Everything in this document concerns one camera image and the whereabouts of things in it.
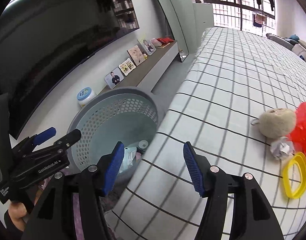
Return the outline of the person left hand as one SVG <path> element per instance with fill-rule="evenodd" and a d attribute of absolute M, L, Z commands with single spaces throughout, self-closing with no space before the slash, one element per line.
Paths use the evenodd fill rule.
<path fill-rule="evenodd" d="M 12 221 L 12 224 L 18 230 L 23 232 L 26 227 L 26 222 L 23 218 L 28 214 L 25 205 L 21 202 L 10 202 L 8 214 Z"/>

